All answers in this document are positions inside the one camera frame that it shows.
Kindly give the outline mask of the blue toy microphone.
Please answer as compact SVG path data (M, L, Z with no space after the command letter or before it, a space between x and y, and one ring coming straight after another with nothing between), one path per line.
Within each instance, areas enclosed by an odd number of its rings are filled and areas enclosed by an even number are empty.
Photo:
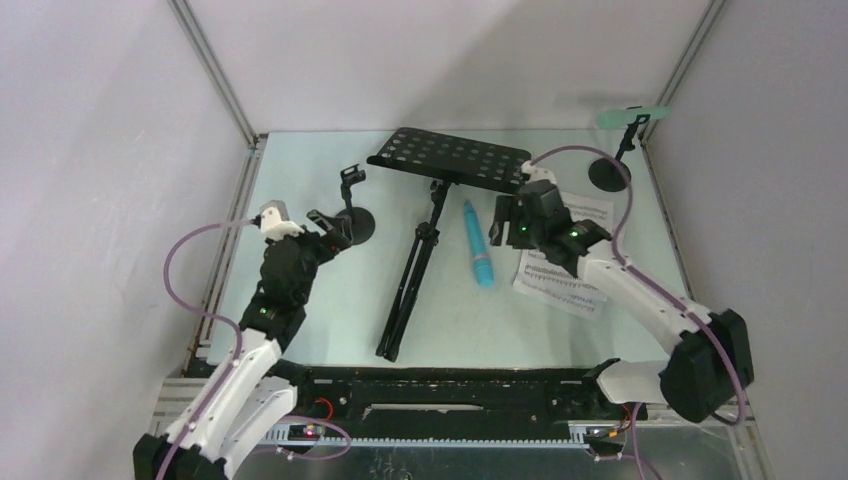
M471 266L475 280L481 287L493 287L495 284L494 268L488 254L479 217L472 203L468 200L463 204L463 218L469 241Z

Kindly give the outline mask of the black music stand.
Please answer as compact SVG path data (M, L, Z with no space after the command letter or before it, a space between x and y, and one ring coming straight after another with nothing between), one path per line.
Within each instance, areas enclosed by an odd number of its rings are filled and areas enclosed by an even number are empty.
M400 127L378 152L367 159L372 166L421 176L429 181L429 217L415 228L413 243L376 355L397 360L420 287L440 231L437 228L448 191L453 185L513 194L521 180L521 165L529 151L413 127Z

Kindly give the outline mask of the sheet music page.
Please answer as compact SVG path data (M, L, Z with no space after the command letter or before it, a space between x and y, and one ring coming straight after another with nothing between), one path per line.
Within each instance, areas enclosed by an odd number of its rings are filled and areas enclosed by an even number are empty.
M592 220L609 233L614 227L614 204L608 200L561 191L574 221ZM524 250L512 283L517 293L587 320L599 319L608 297L576 274L577 264L567 268L551 263L539 250Z

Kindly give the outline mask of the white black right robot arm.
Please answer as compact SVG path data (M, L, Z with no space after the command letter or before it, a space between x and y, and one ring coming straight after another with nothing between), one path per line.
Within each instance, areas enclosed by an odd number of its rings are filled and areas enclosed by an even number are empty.
M606 418L621 404L665 404L683 419L700 423L729 400L746 415L744 393L754 380L744 319L716 313L671 294L616 246L594 221L575 220L558 188L529 182L496 200L489 230L492 245L537 250L556 267L600 290L623 307L667 353L661 361L608 360L595 367L581 392L585 411Z

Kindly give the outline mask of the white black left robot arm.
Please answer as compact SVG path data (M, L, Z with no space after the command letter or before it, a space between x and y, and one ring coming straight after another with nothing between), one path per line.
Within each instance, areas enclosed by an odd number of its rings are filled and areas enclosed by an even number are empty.
M305 318L319 267L354 243L350 212L326 216L311 210L311 231L292 221L274 200L250 220L266 247L259 280L239 322L222 315L234 344L191 403L164 433L143 435L133 449L137 479L232 479L267 432L281 420L298 422L312 411L315 388L302 380L272 375Z

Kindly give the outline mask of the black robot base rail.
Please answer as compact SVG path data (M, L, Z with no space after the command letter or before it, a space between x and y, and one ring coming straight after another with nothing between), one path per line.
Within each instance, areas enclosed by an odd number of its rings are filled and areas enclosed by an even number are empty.
M389 445L579 443L580 426L625 423L590 368L464 369L306 366L271 375L299 395L295 414L327 419L351 438Z

